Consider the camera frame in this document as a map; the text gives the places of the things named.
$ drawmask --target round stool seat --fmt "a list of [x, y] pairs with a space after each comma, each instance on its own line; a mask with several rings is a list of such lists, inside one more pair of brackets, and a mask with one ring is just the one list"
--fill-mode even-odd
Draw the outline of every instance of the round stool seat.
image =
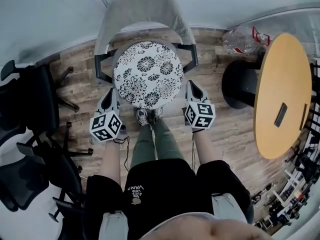
[[155, 41], [138, 42], [119, 57], [113, 74], [120, 96], [137, 108], [154, 110], [179, 93], [184, 71], [178, 56]]

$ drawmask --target foot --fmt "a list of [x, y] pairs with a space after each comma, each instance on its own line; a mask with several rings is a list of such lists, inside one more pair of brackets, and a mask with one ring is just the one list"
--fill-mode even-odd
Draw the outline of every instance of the foot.
[[164, 116], [162, 115], [163, 112], [164, 112], [164, 107], [163, 107], [163, 106], [158, 107], [158, 108], [156, 108], [156, 109], [154, 109], [154, 110], [152, 111], [153, 123], [154, 123], [154, 124], [156, 123], [156, 121], [157, 121], [158, 119], [163, 119], [163, 118], [164, 118]]
[[136, 119], [141, 126], [149, 126], [148, 114], [144, 108], [140, 108], [136, 111]]

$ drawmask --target table top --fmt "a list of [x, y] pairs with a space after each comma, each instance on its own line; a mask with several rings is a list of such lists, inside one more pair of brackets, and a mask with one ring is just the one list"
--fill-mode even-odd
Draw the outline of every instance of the table top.
[[[308, 117], [311, 94], [311, 70], [303, 46], [291, 34], [278, 35], [264, 55], [254, 100], [254, 138], [262, 156], [278, 158], [294, 144]], [[277, 127], [282, 103], [287, 110]]]
[[178, 56], [155, 41], [138, 42], [118, 59], [113, 80], [120, 96], [137, 108], [154, 110], [179, 93], [184, 71]]

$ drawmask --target cable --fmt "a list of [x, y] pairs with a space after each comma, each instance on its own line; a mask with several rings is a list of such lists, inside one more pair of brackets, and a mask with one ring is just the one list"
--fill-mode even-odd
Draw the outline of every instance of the cable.
[[128, 145], [126, 146], [126, 158], [125, 158], [125, 161], [124, 161], [124, 168], [126, 169], [127, 172], [129, 172], [128, 170], [128, 165], [126, 166], [126, 163], [128, 163], [128, 157], [129, 157], [129, 143], [130, 143], [130, 136], [127, 136], [125, 137], [124, 139], [120, 139], [120, 138], [115, 138], [113, 140], [114, 143], [118, 143], [118, 144], [123, 144], [125, 143], [126, 141], [128, 141]]
[[191, 150], [191, 156], [192, 156], [191, 169], [193, 170], [193, 172], [195, 172], [195, 167], [196, 167], [196, 155], [195, 155], [195, 138], [194, 138], [194, 135], [192, 135], [192, 150]]
[[201, 131], [204, 131], [205, 129], [199, 129], [199, 130], [195, 130], [193, 131], [192, 133], [195, 134], [195, 133], [198, 133], [198, 132], [201, 132]]

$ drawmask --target plastic bottle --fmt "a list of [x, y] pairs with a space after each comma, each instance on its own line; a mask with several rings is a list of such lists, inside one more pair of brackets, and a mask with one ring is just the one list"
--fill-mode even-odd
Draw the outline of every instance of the plastic bottle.
[[222, 45], [231, 54], [250, 54], [260, 47], [268, 47], [270, 36], [257, 31], [256, 27], [239, 26], [224, 34]]

